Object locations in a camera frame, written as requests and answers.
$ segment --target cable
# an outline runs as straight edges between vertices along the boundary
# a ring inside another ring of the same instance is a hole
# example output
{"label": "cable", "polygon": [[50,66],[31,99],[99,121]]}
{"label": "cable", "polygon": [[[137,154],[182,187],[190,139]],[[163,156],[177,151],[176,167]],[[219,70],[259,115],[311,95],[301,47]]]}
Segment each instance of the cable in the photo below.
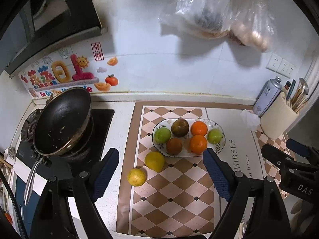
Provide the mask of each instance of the cable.
{"label": "cable", "polygon": [[9,193],[9,196],[10,196],[10,199],[12,201],[12,204],[13,204],[13,208],[14,208],[14,211],[16,213],[16,216],[17,216],[17,223],[18,223],[18,227],[19,227],[19,231],[20,231],[20,235],[23,239],[29,239],[28,237],[28,234],[27,234],[27,231],[26,231],[26,228],[24,226],[24,223],[22,221],[22,217],[21,217],[21,213],[19,211],[19,208],[18,208],[18,204],[17,204],[17,201],[13,195],[13,192],[2,172],[2,170],[0,169],[0,179],[2,180],[5,188],[7,189],[8,193]]}

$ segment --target sticker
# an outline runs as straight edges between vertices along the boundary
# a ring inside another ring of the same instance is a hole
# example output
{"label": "sticker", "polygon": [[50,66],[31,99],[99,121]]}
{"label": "sticker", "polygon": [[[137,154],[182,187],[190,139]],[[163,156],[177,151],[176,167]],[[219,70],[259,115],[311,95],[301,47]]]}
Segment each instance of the sticker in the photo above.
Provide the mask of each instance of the sticker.
{"label": "sticker", "polygon": [[91,43],[91,46],[92,46],[92,51],[93,51],[95,61],[104,60],[101,43],[100,42]]}
{"label": "sticker", "polygon": [[42,57],[42,63],[45,65],[48,65],[50,63],[52,63],[52,58],[50,58],[48,55]]}
{"label": "sticker", "polygon": [[52,74],[47,71],[48,69],[49,67],[47,66],[42,66],[41,68],[38,68],[38,73],[40,73],[42,82],[45,86],[48,86],[48,83],[49,85],[51,85],[52,81],[55,80]]}
{"label": "sticker", "polygon": [[116,65],[117,63],[118,63],[117,57],[112,57],[112,58],[107,62],[107,64],[108,64],[109,66],[114,66],[114,65]]}
{"label": "sticker", "polygon": [[34,98],[39,97],[33,88],[29,88],[29,92]]}
{"label": "sticker", "polygon": [[111,85],[109,83],[104,82],[95,83],[94,86],[101,92],[108,92],[111,88]]}
{"label": "sticker", "polygon": [[65,63],[63,63],[62,61],[55,61],[52,63],[51,68],[55,78],[59,82],[65,83],[70,81],[70,73]]}
{"label": "sticker", "polygon": [[31,70],[28,72],[28,76],[30,77],[30,81],[32,85],[42,85],[39,77],[37,77],[35,74],[36,74],[36,71],[34,70]]}
{"label": "sticker", "polygon": [[28,79],[25,78],[23,75],[20,75],[21,80],[23,80],[25,83],[28,83]]}
{"label": "sticker", "polygon": [[90,80],[94,78],[94,74],[91,72],[83,72],[82,68],[88,66],[89,61],[84,56],[77,57],[77,55],[73,54],[70,56],[74,70],[76,74],[72,76],[74,81],[79,80]]}
{"label": "sticker", "polygon": [[116,86],[119,84],[119,80],[113,74],[106,77],[105,82],[109,83],[111,86]]}
{"label": "sticker", "polygon": [[97,71],[97,72],[106,72],[107,69],[104,68],[104,67],[99,67],[96,71]]}
{"label": "sticker", "polygon": [[67,48],[61,48],[58,52],[61,58],[68,59],[70,51]]}

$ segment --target plate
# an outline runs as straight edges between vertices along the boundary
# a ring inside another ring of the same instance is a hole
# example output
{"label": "plate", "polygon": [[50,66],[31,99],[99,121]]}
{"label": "plate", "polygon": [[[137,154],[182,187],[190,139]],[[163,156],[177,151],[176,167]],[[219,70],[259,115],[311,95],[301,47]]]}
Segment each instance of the plate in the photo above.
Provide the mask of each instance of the plate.
{"label": "plate", "polygon": [[210,119],[185,119],[189,124],[189,132],[186,136],[179,138],[179,139],[181,139],[181,141],[183,143],[183,149],[179,154],[177,154],[175,156],[169,155],[166,151],[166,143],[164,143],[164,144],[156,143],[154,140],[154,134],[155,134],[155,131],[161,127],[166,127],[169,130],[171,130],[172,124],[175,122],[175,120],[177,120],[177,119],[164,119],[160,123],[158,123],[153,129],[153,133],[152,133],[153,145],[164,156],[168,156],[168,157],[196,157],[196,156],[203,155],[203,153],[201,153],[200,155],[197,155],[197,154],[194,154],[194,153],[190,152],[189,150],[187,150],[187,144],[189,143],[189,140],[193,137],[192,133],[190,132],[190,127],[192,126],[192,124],[195,121],[204,122],[208,127],[208,132],[213,128],[218,128],[223,133],[223,138],[221,139],[221,141],[219,143],[213,145],[207,141],[207,148],[212,148],[216,154],[219,154],[221,152],[221,150],[223,150],[223,148],[225,146],[226,137],[225,137],[225,133],[220,125],[218,125],[215,121],[210,120]]}

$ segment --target gas stove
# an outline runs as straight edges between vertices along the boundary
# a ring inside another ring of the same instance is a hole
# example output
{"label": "gas stove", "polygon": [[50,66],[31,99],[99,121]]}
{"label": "gas stove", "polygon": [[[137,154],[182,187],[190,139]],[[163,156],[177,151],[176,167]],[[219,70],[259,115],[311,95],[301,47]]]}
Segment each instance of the gas stove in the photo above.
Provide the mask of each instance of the gas stove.
{"label": "gas stove", "polygon": [[[30,169],[37,158],[32,138],[35,123],[40,115],[41,110],[35,110],[26,119],[21,130],[21,142],[17,150],[17,158]],[[89,139],[85,141],[83,138],[85,143],[75,146],[79,148],[76,156],[70,157],[68,153],[62,157],[50,156],[44,164],[39,165],[36,173],[47,180],[51,176],[56,176],[58,179],[69,179],[82,171],[89,171],[96,162],[101,160],[113,115],[114,110],[91,110],[91,126],[87,130]]]}

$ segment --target sun sticker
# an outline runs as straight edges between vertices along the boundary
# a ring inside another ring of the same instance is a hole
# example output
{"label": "sun sticker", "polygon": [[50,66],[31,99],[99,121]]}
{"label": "sun sticker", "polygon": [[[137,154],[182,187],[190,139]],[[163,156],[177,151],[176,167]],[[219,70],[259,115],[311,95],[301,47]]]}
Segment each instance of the sun sticker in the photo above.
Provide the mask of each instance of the sun sticker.
{"label": "sun sticker", "polygon": [[90,63],[89,60],[87,60],[87,58],[84,56],[78,57],[77,62],[82,68],[88,67],[88,64]]}

